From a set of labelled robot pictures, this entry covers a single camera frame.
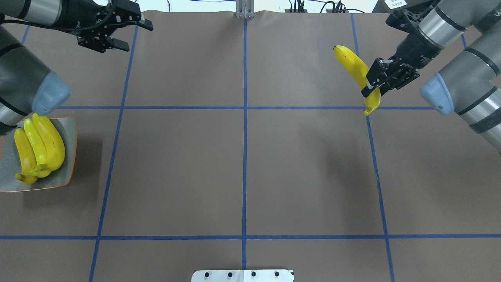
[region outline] gray plate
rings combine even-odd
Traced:
[[[23,185],[14,175],[21,171],[18,151],[14,143],[14,130],[5,137],[3,146],[0,144],[0,192],[26,191],[46,189],[67,185],[70,182],[75,152],[77,148],[77,119],[74,117],[51,118],[54,127],[61,134],[65,144],[66,157],[61,168],[44,178],[39,178],[31,185]]]

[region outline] white bracket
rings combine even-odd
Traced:
[[[261,270],[199,270],[191,282],[294,282],[294,271],[287,269]]]
[[[236,0],[235,15],[243,20],[254,18],[254,0]]]

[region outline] blue tape line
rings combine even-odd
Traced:
[[[364,239],[501,238],[501,233],[393,235],[116,235],[100,240],[364,240]],[[0,235],[0,240],[96,240],[97,236]]]
[[[243,22],[243,175],[242,175],[242,269],[246,268],[247,235],[247,20]]]
[[[468,45],[466,44],[466,38],[464,37],[464,33],[461,34],[461,39],[463,40],[463,47],[466,49]]]
[[[21,44],[25,44],[26,37],[28,36],[28,32],[30,31],[30,26],[26,26],[25,34],[23,35],[23,40],[21,40]]]
[[[355,54],[360,57],[360,52],[358,50],[358,39],[357,39],[357,28],[355,27],[355,17],[353,14],[351,16],[351,29],[353,30],[353,40],[355,41]]]
[[[121,106],[60,106],[58,109],[122,109]],[[126,110],[363,110],[362,106],[123,106]],[[432,107],[381,106],[378,110],[433,110]]]
[[[0,240],[95,240],[96,236],[0,235]]]
[[[200,236],[101,236],[101,240],[241,240],[240,235],[200,235]]]
[[[96,269],[97,252],[99,250],[100,242],[101,240],[99,240],[99,238],[96,238],[96,244],[94,245],[94,254],[92,255],[91,271],[89,273],[89,282],[92,282],[92,280],[94,279],[94,270]]]
[[[393,259],[391,257],[391,248],[390,248],[390,240],[388,237],[388,226],[386,224],[386,214],[384,211],[384,203],[383,203],[383,193],[381,191],[381,181],[379,178],[379,169],[377,167],[377,159],[376,159],[376,150],[374,149],[374,138],[372,136],[372,127],[370,118],[368,116],[365,117],[367,121],[367,129],[369,130],[369,141],[371,143],[371,152],[372,152],[372,162],[374,164],[374,171],[376,173],[377,180],[377,190],[379,195],[379,208],[381,210],[381,220],[383,221],[383,232],[386,243],[386,255],[388,256],[388,267],[390,270],[390,278],[392,282],[395,282],[395,273],[393,271]]]
[[[435,110],[432,107],[389,107],[389,106],[382,106],[377,109],[378,110]]]
[[[248,235],[247,240],[352,240],[384,239],[384,235]]]
[[[129,84],[130,70],[132,68],[132,58],[134,57],[134,49],[136,47],[137,30],[138,30],[138,27],[136,26],[136,29],[134,31],[134,39],[132,40],[132,48],[130,51],[129,65],[127,67],[127,76],[125,78],[125,85],[124,85],[124,92],[122,95],[122,102],[120,105],[120,113],[118,114],[118,122],[117,122],[117,129],[115,132],[115,140],[113,141],[113,150],[111,152],[110,167],[108,170],[108,178],[106,180],[106,189],[104,190],[103,205],[101,207],[101,216],[99,217],[99,226],[97,229],[96,245],[94,247],[94,255],[92,257],[91,270],[90,270],[90,274],[89,274],[89,282],[92,282],[92,280],[94,279],[94,270],[96,268],[97,254],[99,251],[99,241],[101,240],[100,237],[101,237],[101,232],[103,230],[104,213],[106,211],[106,203],[108,201],[108,193],[110,190],[111,174],[113,172],[113,165],[115,163],[115,155],[117,152],[118,136],[120,135],[120,127],[122,125],[122,115],[123,115],[123,111],[124,111],[125,99],[127,97],[127,86]]]
[[[240,106],[125,106],[124,109],[153,110],[243,110]]]
[[[82,110],[82,109],[98,109],[98,110],[118,110],[120,106],[59,106],[58,109],[72,109],[72,110]]]
[[[350,14],[351,16],[351,26],[353,29],[353,40],[355,41],[355,50],[357,56],[360,57],[359,49],[358,49],[358,39],[357,39],[357,28],[355,26],[355,17],[353,14]],[[379,208],[381,210],[381,219],[383,222],[383,231],[384,231],[384,237],[385,237],[385,243],[386,243],[386,255],[388,257],[388,268],[390,270],[390,279],[391,282],[395,282],[395,273],[393,271],[393,259],[391,257],[391,248],[390,248],[390,239],[388,238],[388,228],[386,225],[386,214],[384,212],[384,203],[383,203],[383,193],[381,192],[381,181],[379,179],[379,170],[377,167],[377,159],[376,159],[376,151],[374,149],[374,139],[372,136],[372,128],[371,128],[371,122],[368,116],[365,117],[367,121],[367,130],[369,133],[369,141],[371,144],[371,151],[372,151],[372,163],[374,164],[374,171],[376,173],[376,180],[377,180],[377,189],[378,189],[378,194],[379,194]]]
[[[358,106],[250,106],[249,110],[360,110]]]
[[[388,235],[390,239],[434,239],[434,238],[501,238],[501,234],[401,234]]]

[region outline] banana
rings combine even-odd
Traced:
[[[30,144],[35,153],[35,159],[37,160],[37,165],[42,165],[47,163],[47,149],[45,149],[44,141],[38,134],[33,121],[30,118],[25,119],[24,128],[26,136],[30,141]],[[30,171],[30,174],[38,177],[45,177],[51,173],[50,170],[37,171],[36,168]]]
[[[33,124],[47,150],[47,161],[44,164],[38,164],[36,171],[55,171],[61,167],[65,158],[63,139],[48,117],[34,113]]]
[[[21,181],[24,185],[33,184],[38,177],[30,174],[30,171],[35,169],[37,159],[31,147],[30,141],[22,128],[16,129],[14,132],[14,142],[19,153],[19,160],[21,161],[21,173],[16,174],[16,179]]]
[[[367,78],[365,77],[369,72],[369,67],[349,48],[341,45],[334,46],[334,55],[341,63],[341,65],[353,76],[357,82],[360,90],[367,86]],[[381,102],[381,91],[376,88],[369,97],[364,97],[365,110],[364,115],[370,115],[375,109],[379,107]]]

